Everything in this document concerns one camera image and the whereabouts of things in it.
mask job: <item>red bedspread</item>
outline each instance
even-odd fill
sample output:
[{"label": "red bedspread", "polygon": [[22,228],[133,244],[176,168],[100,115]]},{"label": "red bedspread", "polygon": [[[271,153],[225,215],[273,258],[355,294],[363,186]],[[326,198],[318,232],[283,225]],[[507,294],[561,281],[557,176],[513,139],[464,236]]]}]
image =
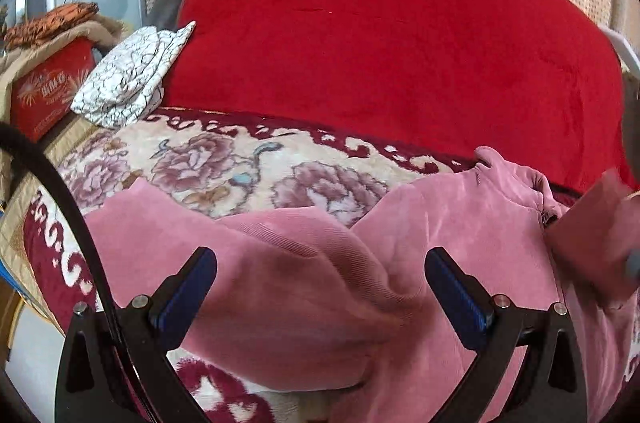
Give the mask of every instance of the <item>red bedspread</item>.
[{"label": "red bedspread", "polygon": [[580,191],[630,179],[617,57],[567,0],[185,0],[191,20],[167,105],[489,145]]}]

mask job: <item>white floor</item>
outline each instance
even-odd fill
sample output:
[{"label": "white floor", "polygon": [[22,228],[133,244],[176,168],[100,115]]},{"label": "white floor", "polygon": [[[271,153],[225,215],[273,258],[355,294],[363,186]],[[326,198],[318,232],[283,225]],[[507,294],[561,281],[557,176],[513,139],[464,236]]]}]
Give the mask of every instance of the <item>white floor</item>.
[{"label": "white floor", "polygon": [[58,363],[64,338],[50,323],[25,307],[5,370],[40,423],[54,423]]}]

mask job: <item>black wire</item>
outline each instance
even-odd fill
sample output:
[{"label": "black wire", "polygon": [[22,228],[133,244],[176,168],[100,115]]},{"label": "black wire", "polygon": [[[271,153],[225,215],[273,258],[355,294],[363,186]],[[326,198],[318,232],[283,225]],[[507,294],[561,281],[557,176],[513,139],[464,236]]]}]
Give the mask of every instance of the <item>black wire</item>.
[{"label": "black wire", "polygon": [[117,308],[113,301],[111,288],[107,282],[98,250],[73,195],[66,187],[65,181],[62,180],[58,171],[37,145],[25,138],[16,128],[3,122],[0,122],[0,149],[9,152],[15,160],[27,168],[40,181],[58,205],[60,212],[65,216],[94,279],[95,288],[107,319],[109,334],[120,358],[122,368],[151,421],[159,421],[131,362],[122,327],[118,321]]}]

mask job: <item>red box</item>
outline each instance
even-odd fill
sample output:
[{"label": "red box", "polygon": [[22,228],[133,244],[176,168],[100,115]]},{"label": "red box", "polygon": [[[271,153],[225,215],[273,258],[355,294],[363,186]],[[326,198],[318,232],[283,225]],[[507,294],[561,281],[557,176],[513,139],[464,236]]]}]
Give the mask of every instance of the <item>red box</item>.
[{"label": "red box", "polygon": [[84,37],[51,55],[14,82],[11,124],[36,142],[70,110],[78,89],[95,67],[93,44]]}]

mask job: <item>metal bolt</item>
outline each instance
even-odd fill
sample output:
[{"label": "metal bolt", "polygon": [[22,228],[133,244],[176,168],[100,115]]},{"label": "metal bolt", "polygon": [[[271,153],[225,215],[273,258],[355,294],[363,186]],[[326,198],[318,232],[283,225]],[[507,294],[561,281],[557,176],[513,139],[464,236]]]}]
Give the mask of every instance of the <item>metal bolt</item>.
[{"label": "metal bolt", "polygon": [[147,304],[149,304],[149,297],[146,295],[138,295],[137,297],[134,297],[133,300],[131,301],[131,305],[136,309],[143,308]]},{"label": "metal bolt", "polygon": [[556,302],[554,304],[554,311],[556,313],[558,313],[561,316],[564,316],[565,314],[567,314],[569,311],[567,311],[566,306],[564,304],[562,304],[562,302]]},{"label": "metal bolt", "polygon": [[494,304],[500,309],[508,308],[511,305],[511,299],[507,295],[495,295]]},{"label": "metal bolt", "polygon": [[78,304],[74,306],[74,314],[78,316],[81,315],[86,311],[87,307],[89,306],[86,304],[86,302],[78,302]]}]

